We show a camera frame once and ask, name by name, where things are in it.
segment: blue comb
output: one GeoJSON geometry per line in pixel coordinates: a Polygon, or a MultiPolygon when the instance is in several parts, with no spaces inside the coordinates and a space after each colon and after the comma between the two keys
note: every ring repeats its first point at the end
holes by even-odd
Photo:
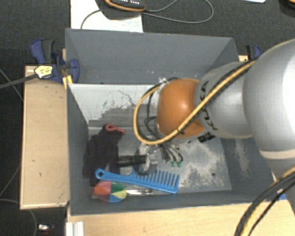
{"type": "Polygon", "coordinates": [[[125,176],[98,169],[95,172],[95,176],[100,180],[131,183],[169,193],[177,193],[179,184],[179,175],[176,176],[176,174],[158,170],[156,170],[155,173],[146,176],[141,176],[135,171],[130,175],[125,176]]]}

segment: black carpet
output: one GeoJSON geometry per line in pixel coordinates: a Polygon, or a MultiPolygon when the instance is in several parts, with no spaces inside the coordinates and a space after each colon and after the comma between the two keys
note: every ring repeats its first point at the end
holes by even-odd
{"type": "MultiPolygon", "coordinates": [[[[173,0],[145,0],[148,9],[164,7],[173,0]]],[[[280,0],[264,4],[240,0],[209,0],[213,18],[204,24],[186,25],[143,16],[145,32],[230,36],[238,53],[245,55],[247,44],[263,51],[295,38],[295,10],[280,0]]],[[[181,20],[201,20],[210,8],[201,0],[183,0],[159,15],[181,20]]],[[[70,0],[0,0],[0,67],[11,80],[21,78],[26,63],[34,62],[29,45],[37,38],[56,40],[64,47],[64,29],[70,27],[70,0]]],[[[0,74],[0,83],[6,82],[0,74]]],[[[22,103],[12,88],[0,90],[0,192],[21,161],[22,103]]],[[[19,199],[19,175],[2,198],[19,199]]],[[[49,234],[63,235],[65,211],[62,208],[34,211],[38,224],[53,225],[49,234]]],[[[17,205],[0,202],[0,236],[32,235],[34,222],[17,205]]]]}

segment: wire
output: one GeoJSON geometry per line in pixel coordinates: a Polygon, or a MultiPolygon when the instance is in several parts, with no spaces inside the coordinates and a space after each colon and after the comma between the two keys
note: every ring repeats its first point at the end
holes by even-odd
{"type": "Polygon", "coordinates": [[[4,89],[4,88],[7,88],[7,87],[10,87],[10,86],[13,86],[13,85],[17,85],[17,84],[20,84],[20,83],[23,83],[23,82],[26,82],[26,81],[30,81],[30,80],[33,80],[33,79],[37,79],[36,74],[32,74],[32,75],[26,76],[24,78],[21,78],[21,79],[15,80],[15,81],[11,81],[11,82],[8,82],[8,83],[5,83],[5,84],[1,84],[0,89],[4,89]]]}
{"type": "Polygon", "coordinates": [[[100,10],[95,10],[95,11],[91,12],[89,15],[87,15],[87,16],[83,19],[83,21],[82,21],[82,23],[81,23],[80,30],[83,29],[83,25],[84,25],[85,21],[86,21],[91,15],[93,15],[93,14],[99,12],[99,11],[100,11],[100,10]]]}
{"type": "Polygon", "coordinates": [[[16,169],[16,171],[14,172],[13,176],[11,177],[10,181],[8,182],[8,184],[5,186],[5,188],[3,188],[3,190],[0,192],[0,198],[3,195],[3,193],[5,192],[5,190],[9,187],[10,183],[13,181],[13,179],[15,178],[16,174],[18,173],[18,171],[21,168],[21,164],[19,164],[18,168],[16,169]]]}
{"type": "Polygon", "coordinates": [[[270,187],[265,190],[262,194],[260,194],[253,203],[249,206],[249,208],[246,210],[244,215],[242,216],[241,220],[238,223],[238,226],[235,231],[235,236],[243,236],[243,235],[249,235],[251,232],[248,231],[249,225],[251,224],[251,221],[255,217],[255,214],[261,207],[261,203],[266,200],[271,195],[277,195],[277,192],[280,189],[283,189],[284,191],[291,188],[292,185],[295,184],[295,166],[292,167],[290,170],[285,172],[278,180],[276,180],[270,187]]]}
{"type": "MultiPolygon", "coordinates": [[[[2,69],[0,68],[0,73],[4,76],[4,78],[11,82],[10,79],[6,76],[6,74],[2,71],[2,69]]],[[[15,90],[15,92],[18,94],[19,98],[21,99],[21,101],[23,102],[23,97],[21,96],[20,92],[16,89],[16,87],[13,85],[13,89],[15,90]]]]}
{"type": "MultiPolygon", "coordinates": [[[[15,200],[11,200],[11,199],[0,199],[0,202],[9,202],[9,203],[19,205],[19,202],[15,201],[15,200]]],[[[36,234],[37,234],[37,219],[36,219],[35,214],[31,210],[28,210],[28,211],[30,212],[30,214],[31,214],[31,216],[33,217],[33,220],[34,220],[35,229],[34,229],[33,236],[36,236],[36,234]]]]}
{"type": "Polygon", "coordinates": [[[201,103],[193,110],[193,112],[179,125],[179,127],[177,129],[175,129],[172,133],[170,133],[169,135],[158,139],[158,140],[154,140],[154,141],[149,141],[147,139],[144,139],[140,133],[139,133],[139,129],[138,129],[138,113],[139,113],[139,108],[142,104],[142,102],[149,97],[149,95],[155,93],[157,90],[160,89],[160,85],[156,85],[153,86],[149,91],[147,91],[142,98],[139,100],[137,106],[134,109],[134,113],[133,113],[133,130],[135,133],[135,136],[137,137],[137,139],[142,142],[145,143],[147,145],[159,145],[162,144],[164,142],[167,142],[171,139],[173,139],[176,135],[178,135],[183,128],[194,118],[194,116],[203,108],[205,107],[208,103],[210,103],[210,101],[219,94],[219,92],[223,89],[223,87],[226,87],[228,85],[230,85],[230,83],[232,83],[235,79],[237,79],[239,76],[241,76],[242,74],[244,74],[245,72],[248,71],[248,69],[255,63],[255,60],[249,61],[247,64],[245,64],[244,66],[242,66],[241,68],[239,68],[238,70],[236,70],[234,73],[232,73],[231,75],[229,75],[226,79],[224,79],[221,83],[219,83],[216,87],[214,87],[209,93],[208,95],[203,99],[203,101],[201,101],[201,103]]]}
{"type": "Polygon", "coordinates": [[[183,23],[183,24],[201,24],[201,23],[205,23],[205,22],[209,21],[213,17],[213,15],[214,15],[213,6],[212,6],[212,4],[208,0],[203,0],[203,1],[205,1],[210,6],[211,15],[207,19],[200,20],[200,21],[184,21],[184,20],[166,18],[166,17],[162,17],[162,16],[157,16],[157,15],[151,14],[151,13],[163,11],[163,10],[169,8],[170,6],[172,6],[174,3],[178,2],[178,1],[179,0],[174,0],[170,4],[166,5],[164,8],[161,8],[161,9],[158,9],[158,10],[145,10],[145,12],[142,12],[142,14],[143,15],[147,15],[147,16],[151,16],[151,17],[155,17],[155,18],[160,18],[160,19],[168,20],[168,21],[177,22],[177,23],[183,23]]]}

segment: yellow cable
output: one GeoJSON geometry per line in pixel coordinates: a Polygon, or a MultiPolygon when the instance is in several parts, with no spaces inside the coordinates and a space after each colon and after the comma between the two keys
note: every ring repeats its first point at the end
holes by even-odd
{"type": "Polygon", "coordinates": [[[158,86],[151,90],[150,92],[146,93],[143,95],[143,97],[139,100],[136,108],[134,109],[133,113],[133,129],[134,129],[134,134],[137,137],[137,139],[145,143],[147,145],[158,145],[162,144],[164,142],[169,141],[170,139],[174,138],[180,131],[183,130],[183,128],[192,120],[192,118],[225,86],[227,85],[231,80],[233,80],[235,77],[249,69],[255,61],[251,61],[248,64],[244,65],[240,69],[238,69],[236,72],[232,73],[229,77],[227,77],[225,80],[223,80],[221,83],[219,83],[204,99],[201,101],[201,103],[194,109],[194,111],[179,125],[179,127],[174,130],[172,133],[169,135],[165,136],[164,138],[155,140],[155,141],[149,141],[141,137],[138,131],[137,127],[137,119],[138,119],[138,113],[139,113],[139,108],[142,104],[142,102],[151,94],[155,93],[161,86],[158,86]]]}
{"type": "MultiPolygon", "coordinates": [[[[277,179],[273,184],[271,184],[270,186],[273,186],[274,184],[276,184],[279,180],[289,176],[290,174],[295,172],[295,166],[293,166],[292,168],[290,168],[289,170],[287,170],[284,174],[282,174],[282,176],[277,179]]],[[[261,205],[263,203],[265,203],[266,200],[263,200],[262,203],[260,203],[255,210],[250,214],[249,218],[246,220],[246,223],[243,225],[243,229],[241,231],[240,236],[247,236],[250,233],[251,227],[253,225],[253,221],[256,221],[259,217],[257,217],[257,219],[255,219],[256,214],[259,212],[259,210],[261,209],[261,205]]]]}

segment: black cloth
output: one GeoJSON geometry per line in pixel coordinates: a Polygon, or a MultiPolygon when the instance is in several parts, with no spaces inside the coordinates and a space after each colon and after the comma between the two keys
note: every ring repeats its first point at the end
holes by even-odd
{"type": "Polygon", "coordinates": [[[120,168],[117,165],[119,158],[117,143],[124,133],[118,128],[108,131],[106,126],[98,135],[92,136],[84,154],[83,177],[89,177],[90,186],[96,186],[99,183],[94,173],[97,169],[105,169],[107,164],[109,164],[110,172],[120,174],[120,168]]]}

